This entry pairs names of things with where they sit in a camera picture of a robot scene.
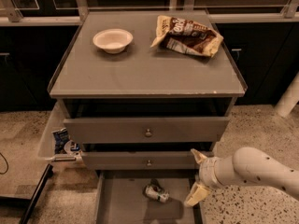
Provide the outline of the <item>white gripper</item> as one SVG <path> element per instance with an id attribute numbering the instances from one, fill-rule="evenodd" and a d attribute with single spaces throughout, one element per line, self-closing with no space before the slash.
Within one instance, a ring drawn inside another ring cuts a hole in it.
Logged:
<path id="1" fill-rule="evenodd" d="M 218 158 L 208 158 L 200 151 L 192 148 L 191 153 L 199 167 L 199 178 L 201 182 L 194 182 L 190 193 L 187 195 L 184 205 L 193 207 L 203 201 L 211 192 L 211 189 L 217 189 L 221 186 L 215 175 L 215 163 Z"/>

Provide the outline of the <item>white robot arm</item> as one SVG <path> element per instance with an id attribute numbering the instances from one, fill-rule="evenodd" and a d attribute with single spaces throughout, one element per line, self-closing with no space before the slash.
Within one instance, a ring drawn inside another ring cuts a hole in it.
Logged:
<path id="1" fill-rule="evenodd" d="M 298 198 L 298 79 L 276 105 L 236 106 L 231 118 L 222 139 L 224 146 L 215 156 L 192 151 L 199 164 L 199 179 L 185 204 L 194 206 L 213 189 L 228 186 L 273 187 Z"/>

